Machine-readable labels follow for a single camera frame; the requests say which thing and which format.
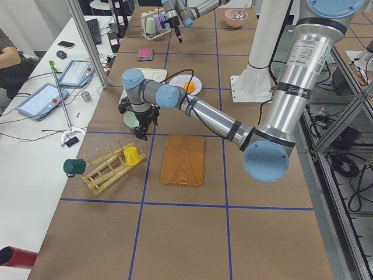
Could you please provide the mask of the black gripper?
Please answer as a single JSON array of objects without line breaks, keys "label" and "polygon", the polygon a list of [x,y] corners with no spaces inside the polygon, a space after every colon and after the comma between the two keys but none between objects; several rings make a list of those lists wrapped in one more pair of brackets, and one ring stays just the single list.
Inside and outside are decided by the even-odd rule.
[{"label": "black gripper", "polygon": [[122,98],[119,101],[118,111],[121,114],[125,114],[127,111],[134,112],[139,125],[134,128],[135,136],[138,139],[147,141],[147,131],[150,123],[154,126],[158,126],[159,106],[151,104],[150,108],[144,112],[135,112],[132,105],[127,97]]},{"label": "black gripper", "polygon": [[161,26],[166,28],[171,28],[175,30],[175,35],[178,42],[182,43],[182,36],[179,29],[180,21],[178,18],[178,13],[176,10],[167,10],[162,13],[164,17],[161,18]]}]

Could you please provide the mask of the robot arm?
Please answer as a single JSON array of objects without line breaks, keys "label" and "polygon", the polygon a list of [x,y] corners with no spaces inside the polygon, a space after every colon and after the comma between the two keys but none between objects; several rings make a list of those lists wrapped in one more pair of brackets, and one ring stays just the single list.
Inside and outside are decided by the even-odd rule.
[{"label": "robot arm", "polygon": [[179,29],[180,23],[182,23],[184,27],[191,27],[196,19],[215,10],[219,6],[228,4],[229,1],[230,0],[207,0],[197,6],[187,8],[185,1],[163,0],[161,4],[166,13],[166,20],[163,23],[168,23],[170,27],[174,29],[179,43],[182,43]]},{"label": "robot arm", "polygon": [[158,108],[177,108],[200,120],[218,136],[243,152],[245,171],[254,179],[272,182],[283,177],[295,146],[294,130],[311,98],[330,49],[341,41],[363,1],[301,1],[295,26],[296,39],[280,75],[264,122],[247,127],[179,86],[145,78],[137,68],[121,76],[131,110],[139,125],[135,135],[147,138]]}]

